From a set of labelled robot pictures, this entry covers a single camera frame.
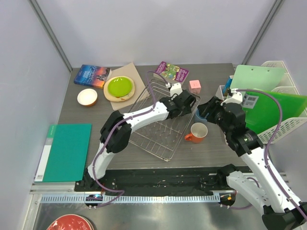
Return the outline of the blue plastic cup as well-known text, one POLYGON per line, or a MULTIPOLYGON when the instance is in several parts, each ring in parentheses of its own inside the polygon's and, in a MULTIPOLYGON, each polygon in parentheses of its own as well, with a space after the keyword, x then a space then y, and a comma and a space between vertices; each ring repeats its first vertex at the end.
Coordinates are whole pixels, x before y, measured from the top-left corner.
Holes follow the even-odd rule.
POLYGON ((200 116, 199 110, 196 109, 195 115, 194 115, 194 123, 202 123, 202 124, 206 124, 207 123, 207 119, 205 119, 204 117, 200 116))

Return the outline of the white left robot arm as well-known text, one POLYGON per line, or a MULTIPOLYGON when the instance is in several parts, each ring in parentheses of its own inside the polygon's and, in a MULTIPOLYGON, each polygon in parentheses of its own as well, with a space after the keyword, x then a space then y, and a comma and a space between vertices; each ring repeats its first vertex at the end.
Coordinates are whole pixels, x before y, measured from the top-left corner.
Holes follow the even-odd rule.
POLYGON ((114 111, 100 130, 99 147, 92 163, 84 171, 85 185, 91 191, 101 188, 102 179, 113 157, 123 151, 136 130, 155 122, 185 116, 192 112, 196 98, 187 90, 162 97, 144 109, 122 114, 114 111))

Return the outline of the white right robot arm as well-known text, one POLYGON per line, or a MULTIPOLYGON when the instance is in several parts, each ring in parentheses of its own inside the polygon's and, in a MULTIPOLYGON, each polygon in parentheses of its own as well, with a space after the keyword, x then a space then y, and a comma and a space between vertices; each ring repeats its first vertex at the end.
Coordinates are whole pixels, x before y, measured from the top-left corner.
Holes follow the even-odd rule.
POLYGON ((257 134, 246 126, 240 102, 225 103, 218 97, 198 106, 199 115, 216 124, 235 151, 256 176, 257 187, 234 165, 218 170, 217 185, 237 190, 258 210, 269 230, 293 230, 307 221, 307 204, 295 195, 275 169, 257 134))

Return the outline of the orange mug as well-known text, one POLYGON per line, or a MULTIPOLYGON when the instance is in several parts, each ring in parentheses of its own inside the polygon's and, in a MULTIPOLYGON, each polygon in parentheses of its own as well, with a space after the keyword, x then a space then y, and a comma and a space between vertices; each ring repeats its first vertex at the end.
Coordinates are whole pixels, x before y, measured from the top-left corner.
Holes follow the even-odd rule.
POLYGON ((208 134, 208 128, 203 123, 194 123, 190 128, 190 133, 185 135, 184 139, 186 141, 191 141, 192 143, 200 143, 208 134))

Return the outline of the orange and white bowl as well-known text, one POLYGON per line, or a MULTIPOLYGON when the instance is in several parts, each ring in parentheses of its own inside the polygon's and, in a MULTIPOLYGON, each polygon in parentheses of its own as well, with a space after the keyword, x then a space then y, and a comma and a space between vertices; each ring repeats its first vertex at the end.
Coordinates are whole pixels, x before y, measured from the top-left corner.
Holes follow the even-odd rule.
POLYGON ((77 102, 82 106, 93 106, 98 99, 98 94, 94 89, 84 89, 77 95, 77 102))

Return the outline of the beige floral plate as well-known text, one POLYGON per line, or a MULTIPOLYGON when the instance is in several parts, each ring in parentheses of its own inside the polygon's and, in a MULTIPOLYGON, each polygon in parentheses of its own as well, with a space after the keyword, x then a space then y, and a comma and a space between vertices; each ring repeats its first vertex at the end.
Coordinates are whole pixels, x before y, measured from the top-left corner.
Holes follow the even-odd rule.
POLYGON ((114 96, 112 96, 112 95, 108 92, 108 90, 107 90, 109 81, 110 81, 111 79, 109 79, 109 80, 105 83, 105 85, 104 85, 104 96, 106 97, 106 99, 108 99, 108 100, 111 101, 111 102, 123 102, 123 101, 127 101, 128 99, 130 99, 130 98, 134 95, 134 93, 135 93, 135 85, 134 85, 134 81, 130 78, 130 79, 132 80, 132 90, 131 90, 131 92, 130 92, 129 94, 123 96, 123 97, 114 97, 114 96))

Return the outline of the lime green plate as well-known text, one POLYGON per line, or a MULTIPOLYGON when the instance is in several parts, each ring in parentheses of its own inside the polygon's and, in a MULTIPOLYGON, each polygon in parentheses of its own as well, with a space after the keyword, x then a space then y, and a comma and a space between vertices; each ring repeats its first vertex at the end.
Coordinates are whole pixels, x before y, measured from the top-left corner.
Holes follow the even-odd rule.
POLYGON ((123 97, 131 92, 132 80, 124 76, 112 78, 107 90, 114 97, 123 97))

